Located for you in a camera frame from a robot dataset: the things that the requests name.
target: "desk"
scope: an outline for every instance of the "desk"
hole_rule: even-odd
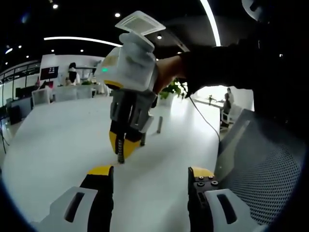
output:
[[[3,181],[27,221],[41,221],[50,204],[79,186],[86,173],[116,160],[108,132],[111,98],[35,107],[11,142]],[[219,131],[219,109],[196,103]],[[188,100],[157,106],[146,146],[114,169],[112,232],[187,232],[187,169],[214,171],[218,138]],[[163,116],[161,134],[156,133]]]

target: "black ceiling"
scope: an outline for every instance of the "black ceiling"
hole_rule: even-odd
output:
[[[215,45],[213,33],[200,0],[144,0],[102,1],[102,0],[30,0],[6,1],[0,9],[1,37],[0,59],[3,68],[29,59],[40,59],[42,55],[82,54],[106,56],[114,47],[110,45],[73,41],[44,41],[44,37],[76,36],[105,40],[119,44],[118,36],[123,33],[114,25],[124,16],[140,10],[163,23],[167,30],[148,38],[155,44],[159,58],[181,51],[177,45],[192,49],[195,45]],[[245,14],[241,0],[209,0],[215,15],[222,45],[236,42],[245,37],[254,22]],[[14,50],[3,55],[8,49]]]

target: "human hand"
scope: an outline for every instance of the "human hand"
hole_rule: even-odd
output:
[[[154,84],[154,92],[156,94],[161,92],[176,77],[184,78],[180,56],[161,59],[156,64],[158,67],[158,78]]]

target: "recessed ceiling light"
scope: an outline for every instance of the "recessed ceiling light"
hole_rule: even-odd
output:
[[[104,41],[104,40],[96,40],[96,39],[90,39],[90,38],[83,38],[83,37],[74,37],[74,36],[56,36],[56,37],[46,37],[44,38],[44,40],[84,40],[84,41],[91,41],[91,42],[97,42],[97,43],[103,43],[103,44],[108,44],[108,45],[112,45],[115,47],[122,47],[122,45],[120,44],[116,44],[116,43],[111,43],[108,41]]]
[[[10,48],[9,50],[7,50],[7,51],[5,52],[5,54],[8,54],[9,52],[12,52],[12,51],[13,51],[13,49]]]

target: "ceiling light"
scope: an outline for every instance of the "ceiling light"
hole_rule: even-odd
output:
[[[214,35],[214,40],[216,42],[216,46],[221,46],[217,24],[216,24],[216,21],[214,20],[213,13],[211,11],[211,6],[209,6],[209,3],[207,0],[200,0],[200,1],[206,11],[206,15],[208,16],[209,22],[211,23],[211,28],[212,28],[212,32]]]
[[[7,50],[7,51],[5,52],[5,54],[8,54],[9,52],[12,52],[12,51],[13,51],[13,49],[10,48],[9,50]]]
[[[108,45],[112,45],[115,47],[122,47],[122,45],[120,44],[114,44],[111,42],[107,42],[104,40],[96,40],[96,39],[89,39],[89,38],[82,38],[82,37],[73,37],[73,36],[56,36],[56,37],[47,37],[44,38],[44,40],[84,40],[84,41],[91,41],[91,42],[97,42],[97,43],[103,43],[103,44],[108,44]]]

